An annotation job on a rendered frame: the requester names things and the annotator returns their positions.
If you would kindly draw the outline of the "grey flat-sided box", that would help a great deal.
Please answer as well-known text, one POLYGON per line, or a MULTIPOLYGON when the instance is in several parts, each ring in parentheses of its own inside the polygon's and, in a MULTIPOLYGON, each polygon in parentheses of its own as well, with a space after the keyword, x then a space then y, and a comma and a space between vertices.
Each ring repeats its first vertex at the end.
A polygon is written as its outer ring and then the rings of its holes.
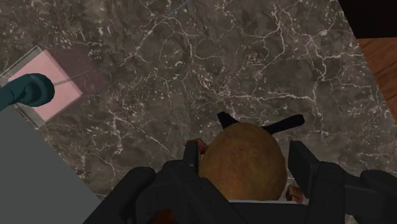
POLYGON ((0 112, 0 224, 82 224, 99 203, 15 109, 0 112))

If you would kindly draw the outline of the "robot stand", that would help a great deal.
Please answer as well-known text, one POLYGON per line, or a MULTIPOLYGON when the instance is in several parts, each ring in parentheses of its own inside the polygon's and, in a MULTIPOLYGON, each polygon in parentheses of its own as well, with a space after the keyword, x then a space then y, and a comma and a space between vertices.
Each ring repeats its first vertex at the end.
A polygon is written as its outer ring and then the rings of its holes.
POLYGON ((357 39, 397 38, 397 0, 338 0, 357 39))

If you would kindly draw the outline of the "brown round fruit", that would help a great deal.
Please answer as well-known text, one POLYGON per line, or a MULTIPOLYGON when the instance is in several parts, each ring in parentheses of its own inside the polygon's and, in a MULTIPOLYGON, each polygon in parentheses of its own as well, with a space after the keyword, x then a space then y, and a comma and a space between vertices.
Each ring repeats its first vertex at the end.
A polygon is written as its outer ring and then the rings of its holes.
POLYGON ((220 132, 199 159, 198 174, 228 200, 278 200, 287 181, 277 141, 251 123, 220 132))

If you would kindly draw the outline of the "pink block in clear tray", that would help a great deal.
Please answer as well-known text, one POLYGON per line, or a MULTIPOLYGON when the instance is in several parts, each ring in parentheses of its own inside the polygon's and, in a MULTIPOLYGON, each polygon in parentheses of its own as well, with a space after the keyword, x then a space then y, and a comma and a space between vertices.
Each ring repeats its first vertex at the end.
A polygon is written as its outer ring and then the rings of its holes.
POLYGON ((0 88, 31 73, 43 74, 52 81, 55 87, 53 99, 39 107, 21 103, 10 106, 15 106, 35 127, 98 93, 107 84, 84 48, 42 49, 35 46, 0 74, 0 88))

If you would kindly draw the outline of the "reddish brown dish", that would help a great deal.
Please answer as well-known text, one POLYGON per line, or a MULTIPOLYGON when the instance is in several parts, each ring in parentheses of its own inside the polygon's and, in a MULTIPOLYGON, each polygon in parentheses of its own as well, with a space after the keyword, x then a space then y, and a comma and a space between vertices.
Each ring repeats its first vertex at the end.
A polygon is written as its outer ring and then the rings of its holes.
MULTIPOLYGON (((199 138, 188 140, 186 142, 186 144, 189 143, 197 144, 199 159, 201 159, 204 153, 207 151, 208 145, 199 138)), ((286 190, 286 200, 294 201, 297 204, 302 204, 304 200, 304 195, 298 186, 289 185, 288 189, 286 190)), ((157 212, 157 214, 151 221, 151 224, 178 224, 178 221, 175 219, 171 210, 163 210, 157 212)))

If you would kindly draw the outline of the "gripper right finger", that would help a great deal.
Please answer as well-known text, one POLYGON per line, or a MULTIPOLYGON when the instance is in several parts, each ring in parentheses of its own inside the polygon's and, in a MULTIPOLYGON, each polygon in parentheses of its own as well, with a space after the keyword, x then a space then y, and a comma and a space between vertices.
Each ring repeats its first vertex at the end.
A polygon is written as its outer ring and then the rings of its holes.
POLYGON ((380 170, 360 176, 318 160, 301 141, 289 142, 288 169, 309 199, 303 224, 397 224, 397 177, 380 170))

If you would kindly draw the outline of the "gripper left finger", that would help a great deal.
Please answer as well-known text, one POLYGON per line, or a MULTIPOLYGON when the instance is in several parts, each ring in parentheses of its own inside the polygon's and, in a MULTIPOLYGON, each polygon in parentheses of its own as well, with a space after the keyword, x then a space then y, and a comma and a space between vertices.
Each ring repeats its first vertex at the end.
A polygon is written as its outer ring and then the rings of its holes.
POLYGON ((181 160, 161 171, 130 170, 83 224, 151 224, 171 210, 179 224, 248 224, 208 179, 198 176, 199 149, 188 143, 181 160))

